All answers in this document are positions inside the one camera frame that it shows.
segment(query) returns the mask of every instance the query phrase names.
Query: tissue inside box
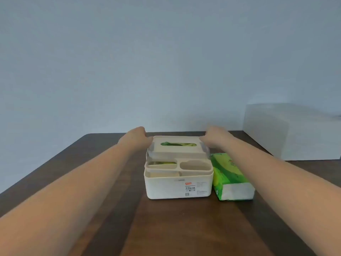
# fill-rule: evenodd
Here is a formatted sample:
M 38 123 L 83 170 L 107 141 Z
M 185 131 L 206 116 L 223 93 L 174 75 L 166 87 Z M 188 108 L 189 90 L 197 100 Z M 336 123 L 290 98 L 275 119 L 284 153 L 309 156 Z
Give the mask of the tissue inside box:
M 254 187 L 226 153 L 211 154 L 213 187 L 219 200 L 253 199 Z

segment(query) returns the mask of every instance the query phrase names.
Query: forearm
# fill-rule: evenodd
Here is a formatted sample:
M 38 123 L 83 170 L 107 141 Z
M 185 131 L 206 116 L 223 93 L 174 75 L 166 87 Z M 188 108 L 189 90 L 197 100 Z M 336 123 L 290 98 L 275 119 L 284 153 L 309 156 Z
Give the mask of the forearm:
M 318 255 L 339 255 L 339 187 L 235 137 L 225 136 L 221 144 L 267 203 Z
M 2 255 L 66 254 L 131 153 L 122 145 L 113 146 L 0 218 Z

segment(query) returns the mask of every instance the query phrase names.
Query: white wall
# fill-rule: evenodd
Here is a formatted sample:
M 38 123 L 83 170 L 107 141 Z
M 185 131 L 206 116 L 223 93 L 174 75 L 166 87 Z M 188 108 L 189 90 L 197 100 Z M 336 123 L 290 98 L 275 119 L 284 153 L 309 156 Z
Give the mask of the white wall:
M 341 113 L 341 0 L 0 0 L 0 192 L 86 133 Z

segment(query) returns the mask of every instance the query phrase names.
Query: white box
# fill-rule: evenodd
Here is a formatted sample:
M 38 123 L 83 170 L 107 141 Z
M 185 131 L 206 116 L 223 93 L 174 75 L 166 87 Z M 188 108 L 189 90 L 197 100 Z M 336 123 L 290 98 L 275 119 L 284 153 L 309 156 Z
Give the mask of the white box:
M 161 145 L 164 142 L 196 146 Z M 150 164 L 156 161 L 176 164 Z M 147 150 L 144 177 L 150 199 L 207 197 L 213 180 L 209 149 L 198 137 L 155 136 Z
M 341 118 L 291 103 L 247 105 L 243 130 L 282 160 L 341 156 Z

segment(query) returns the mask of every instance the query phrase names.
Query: brown tabletop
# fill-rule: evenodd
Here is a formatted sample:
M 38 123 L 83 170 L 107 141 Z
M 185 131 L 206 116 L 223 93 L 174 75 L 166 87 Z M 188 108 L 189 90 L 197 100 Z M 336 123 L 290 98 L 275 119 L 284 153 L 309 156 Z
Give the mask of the brown tabletop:
M 202 132 L 149 135 L 198 136 Z M 261 148 L 243 131 L 232 134 Z M 117 143 L 121 133 L 88 134 L 0 194 L 0 216 Z M 70 255 L 315 255 L 256 193 L 253 201 L 150 200 L 145 152 L 132 157 Z M 291 163 L 341 186 L 341 161 Z

